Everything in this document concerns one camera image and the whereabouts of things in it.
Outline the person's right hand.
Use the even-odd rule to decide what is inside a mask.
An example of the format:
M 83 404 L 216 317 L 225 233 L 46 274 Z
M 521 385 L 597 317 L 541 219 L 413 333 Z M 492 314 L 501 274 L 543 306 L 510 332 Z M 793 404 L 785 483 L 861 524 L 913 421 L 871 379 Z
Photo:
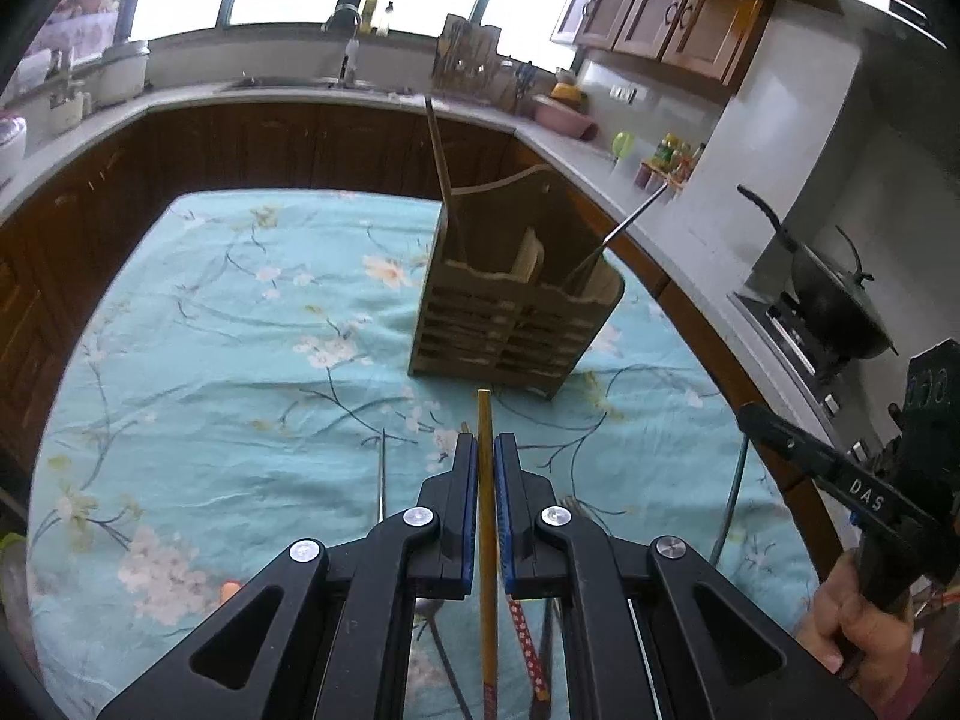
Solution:
M 843 635 L 862 653 L 851 689 L 876 712 L 882 712 L 905 683 L 913 643 L 913 620 L 879 610 L 859 591 L 856 553 L 846 551 L 812 596 L 796 639 L 833 674 L 843 665 L 838 639 Z

